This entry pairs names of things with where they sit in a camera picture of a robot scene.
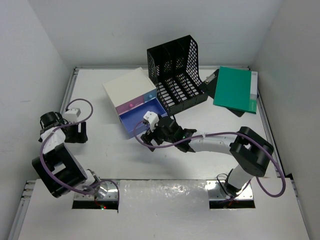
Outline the white drawer box pastel drawers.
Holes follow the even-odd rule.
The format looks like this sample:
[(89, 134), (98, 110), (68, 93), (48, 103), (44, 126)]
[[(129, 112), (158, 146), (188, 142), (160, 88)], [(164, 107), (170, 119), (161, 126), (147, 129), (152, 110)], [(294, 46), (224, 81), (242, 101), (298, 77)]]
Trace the white drawer box pastel drawers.
[(144, 96), (145, 93), (153, 89), (157, 89), (141, 67), (104, 83), (103, 88), (112, 102), (115, 111), (119, 105), (139, 96)]

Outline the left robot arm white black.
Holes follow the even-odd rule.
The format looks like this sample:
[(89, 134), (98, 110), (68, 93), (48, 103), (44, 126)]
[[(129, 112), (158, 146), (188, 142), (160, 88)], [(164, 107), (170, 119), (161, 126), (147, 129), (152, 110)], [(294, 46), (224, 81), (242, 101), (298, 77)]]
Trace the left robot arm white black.
[(32, 166), (55, 198), (71, 190), (52, 179), (49, 173), (64, 184), (77, 190), (82, 188), (80, 191), (88, 194), (95, 192), (96, 188), (93, 185), (99, 181), (97, 176), (87, 175), (87, 173), (94, 174), (94, 172), (89, 169), (84, 170), (65, 145), (65, 143), (84, 144), (88, 140), (86, 122), (78, 123), (80, 114), (79, 108), (70, 108), (63, 114), (50, 111), (40, 117), (41, 130), (38, 141), (42, 143), (49, 135), (52, 135), (41, 151), (48, 170), (44, 169), (39, 157), (32, 160)]

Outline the purple wide drawer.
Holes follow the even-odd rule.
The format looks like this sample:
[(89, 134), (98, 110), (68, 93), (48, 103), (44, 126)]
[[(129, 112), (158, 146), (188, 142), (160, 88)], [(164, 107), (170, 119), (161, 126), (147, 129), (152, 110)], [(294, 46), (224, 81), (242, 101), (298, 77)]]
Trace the purple wide drawer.
[(119, 119), (128, 135), (131, 139), (134, 137), (134, 127), (138, 122), (143, 120), (144, 115), (148, 112), (154, 112), (162, 117), (167, 116), (166, 110), (163, 108), (157, 98), (152, 99), (126, 113), (119, 116)]

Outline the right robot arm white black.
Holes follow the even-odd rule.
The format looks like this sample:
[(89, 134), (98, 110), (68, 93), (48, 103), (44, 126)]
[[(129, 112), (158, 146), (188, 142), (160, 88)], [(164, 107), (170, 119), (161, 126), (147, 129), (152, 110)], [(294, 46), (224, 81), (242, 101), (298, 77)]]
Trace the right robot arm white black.
[(238, 165), (220, 186), (227, 196), (235, 197), (244, 184), (254, 177), (263, 177), (274, 147), (249, 127), (234, 133), (210, 135), (196, 129), (182, 128), (175, 119), (147, 112), (142, 123), (148, 126), (141, 135), (151, 151), (170, 143), (183, 153), (213, 152), (233, 156)]

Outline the pink small drawer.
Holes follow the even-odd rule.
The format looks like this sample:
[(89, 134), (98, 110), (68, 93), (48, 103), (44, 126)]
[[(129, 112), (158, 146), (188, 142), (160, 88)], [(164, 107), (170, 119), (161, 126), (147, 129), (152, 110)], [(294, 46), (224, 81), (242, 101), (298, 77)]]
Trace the pink small drawer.
[(122, 114), (138, 107), (139, 105), (144, 104), (144, 103), (145, 103), (144, 96), (141, 95), (139, 97), (136, 97), (132, 100), (129, 100), (128, 102), (125, 102), (125, 103), (117, 106), (115, 109), (116, 109), (116, 112), (118, 113), (118, 115), (122, 115)]

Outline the light blue small drawer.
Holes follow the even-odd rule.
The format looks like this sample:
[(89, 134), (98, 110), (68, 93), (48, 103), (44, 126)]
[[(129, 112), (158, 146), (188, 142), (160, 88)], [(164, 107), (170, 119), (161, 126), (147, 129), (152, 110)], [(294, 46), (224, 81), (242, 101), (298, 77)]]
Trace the light blue small drawer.
[(149, 102), (157, 97), (157, 90), (153, 89), (143, 95), (144, 102)]

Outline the green folder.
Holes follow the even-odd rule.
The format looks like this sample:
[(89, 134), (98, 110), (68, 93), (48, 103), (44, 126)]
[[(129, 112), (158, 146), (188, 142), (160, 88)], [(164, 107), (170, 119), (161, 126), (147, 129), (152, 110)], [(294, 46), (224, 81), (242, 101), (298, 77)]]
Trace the green folder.
[(213, 104), (246, 113), (257, 112), (258, 72), (221, 66)]

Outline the black mesh file organizer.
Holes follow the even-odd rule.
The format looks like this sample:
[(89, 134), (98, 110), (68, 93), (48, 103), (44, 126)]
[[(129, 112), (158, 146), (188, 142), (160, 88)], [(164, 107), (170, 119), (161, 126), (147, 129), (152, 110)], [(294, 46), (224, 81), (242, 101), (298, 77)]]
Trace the black mesh file organizer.
[(191, 35), (147, 49), (148, 76), (169, 116), (208, 99), (199, 74), (198, 44)]

